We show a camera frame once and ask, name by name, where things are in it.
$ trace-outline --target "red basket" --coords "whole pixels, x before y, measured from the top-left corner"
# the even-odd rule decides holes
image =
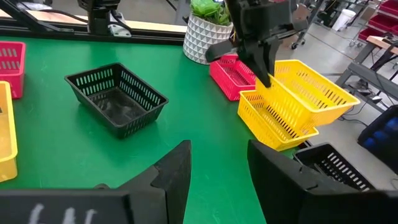
[[[398,25],[396,25],[396,26],[394,26],[394,27],[392,28],[392,33],[393,33],[394,35],[398,35]]]
[[[0,41],[0,81],[10,83],[13,98],[21,98],[24,89],[25,49],[22,42]]]
[[[398,21],[391,17],[378,14],[369,20],[369,24],[386,32],[391,32],[392,28],[398,24]]]
[[[380,5],[380,11],[398,16],[398,1],[390,0]]]
[[[210,75],[231,101],[240,99],[240,91],[256,89],[255,75],[237,55],[224,55],[211,62]]]
[[[383,35],[383,33],[378,31],[378,30],[375,30],[375,29],[372,29],[372,28],[368,27],[368,28],[366,28],[365,30],[362,30],[359,33],[358,39],[366,41],[366,39],[370,35],[375,35],[375,36],[379,36],[380,37],[381,35]]]

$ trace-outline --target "green table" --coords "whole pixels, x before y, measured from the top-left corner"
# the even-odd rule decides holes
[[[19,174],[0,189],[118,187],[190,139],[192,179],[184,223],[264,223],[246,160],[253,135],[236,114],[238,102],[228,101],[208,66],[186,58],[181,47],[1,40],[25,42],[27,57],[24,96],[13,103]],[[63,79],[113,62],[169,99],[156,122],[123,140],[79,104]]]

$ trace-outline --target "robotic arm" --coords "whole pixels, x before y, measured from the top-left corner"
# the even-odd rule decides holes
[[[236,31],[236,51],[260,81],[270,87],[268,74],[274,75],[275,56],[280,40],[308,28],[306,20],[292,22],[295,0],[226,0]],[[212,45],[206,52],[208,62],[232,51],[230,41]]]

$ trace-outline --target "black basket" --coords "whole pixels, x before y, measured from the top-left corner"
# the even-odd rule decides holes
[[[293,155],[301,164],[343,184],[367,191],[374,187],[336,149],[327,143],[298,150]]]
[[[155,121],[168,102],[165,96],[120,63],[65,77],[80,103],[118,138]]]

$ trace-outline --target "black machine part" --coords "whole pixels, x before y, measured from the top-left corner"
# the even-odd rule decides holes
[[[96,1],[103,7],[96,7],[91,0],[79,1],[80,6],[88,12],[88,24],[74,24],[67,22],[38,21],[25,10],[19,9],[10,0],[1,0],[0,9],[9,14],[12,18],[0,18],[0,33],[4,36],[29,37],[40,39],[61,39],[61,40],[83,40],[99,42],[118,42],[118,43],[140,43],[140,44],[167,44],[182,45],[185,33],[130,29],[129,37],[118,37],[110,33],[108,25],[115,22],[108,21],[111,10],[115,9],[116,1]]]
[[[255,140],[248,162],[267,224],[396,222],[397,191],[359,192]]]
[[[292,12],[297,9],[295,0],[229,0],[226,4],[236,31],[234,45],[239,59],[270,87],[268,75],[274,74],[280,40],[307,29],[307,20],[292,22]],[[205,54],[207,61],[233,51],[232,44],[227,42],[210,46]]]
[[[182,141],[118,189],[0,190],[1,223],[181,224],[191,178],[191,142]]]

